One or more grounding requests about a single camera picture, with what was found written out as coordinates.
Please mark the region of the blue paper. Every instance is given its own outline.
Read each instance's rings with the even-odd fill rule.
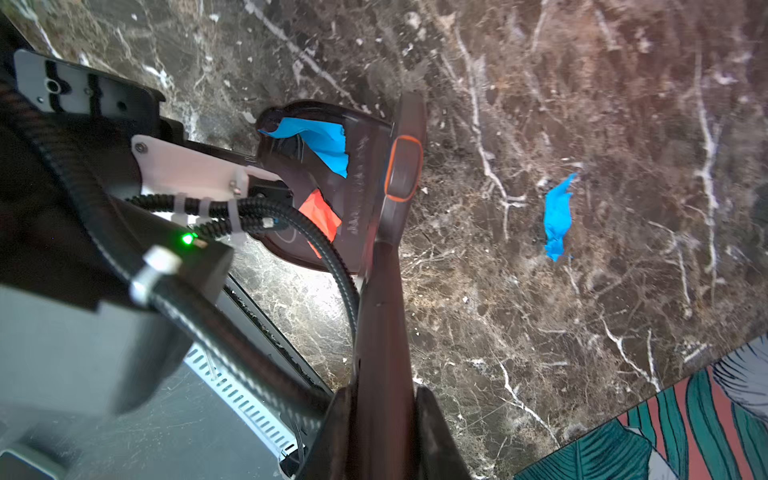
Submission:
[[[280,126],[274,132],[262,133],[272,138],[288,138],[298,134],[333,173],[346,178],[349,156],[344,153],[346,136],[341,125],[288,117],[280,121]]]
[[[571,174],[568,178],[547,194],[547,203],[544,210],[544,229],[547,231],[547,257],[558,261],[563,254],[563,237],[571,228],[571,206],[569,202],[571,195],[567,192],[571,181],[576,178],[576,174]]]

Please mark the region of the brown marble countertop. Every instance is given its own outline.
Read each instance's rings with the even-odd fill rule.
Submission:
[[[36,48],[160,89],[221,147],[255,151],[270,105],[390,118],[399,92],[425,95],[401,248],[413,380],[476,478],[511,477],[768,329],[761,0],[31,3],[3,9]],[[553,263],[544,195],[572,172],[570,257]],[[235,274],[331,386],[348,379],[329,276],[257,243]]]

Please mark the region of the white perforated rail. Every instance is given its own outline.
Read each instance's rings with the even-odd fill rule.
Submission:
[[[193,343],[186,363],[213,391],[245,422],[264,445],[275,454],[278,461],[296,450],[296,436],[256,397],[214,360],[197,343]]]

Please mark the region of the black cable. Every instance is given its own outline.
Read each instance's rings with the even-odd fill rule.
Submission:
[[[144,249],[82,161],[77,145],[11,85],[0,81],[0,122],[38,155],[66,192],[83,228],[125,282],[144,267]],[[258,399],[308,429],[319,426],[329,397],[306,388],[256,349],[213,304],[176,276],[164,276],[150,304],[212,352]]]
[[[133,205],[142,207],[145,210],[153,212],[172,212],[174,211],[173,195],[140,195],[128,200]],[[184,212],[190,215],[197,215],[200,211],[200,200],[197,198],[187,198],[184,202]],[[353,345],[357,336],[357,311],[360,298],[355,288],[355,283],[346,269],[344,260],[342,260],[336,248],[328,240],[328,237],[317,227],[309,218],[290,205],[285,205],[275,200],[259,197],[241,198],[237,201],[237,212],[242,219],[255,217],[273,217],[288,223],[312,244],[320,254],[320,258],[328,271],[336,281],[336,285],[341,292],[344,310],[349,319],[349,331],[352,335]],[[210,217],[225,218],[229,217],[229,208],[227,202],[211,202],[208,210]],[[216,232],[226,231],[224,234],[212,236],[213,238],[222,237],[232,232],[229,220],[222,220],[219,223],[212,222],[209,228]]]

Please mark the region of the orange paper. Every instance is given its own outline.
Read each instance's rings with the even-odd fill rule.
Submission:
[[[299,212],[306,215],[328,237],[328,240],[333,242],[333,239],[336,238],[336,229],[341,225],[341,219],[333,213],[331,207],[323,199],[323,194],[320,193],[319,189],[313,191],[304,200]],[[312,247],[312,250],[315,250],[317,258],[322,258],[311,243],[310,247]]]

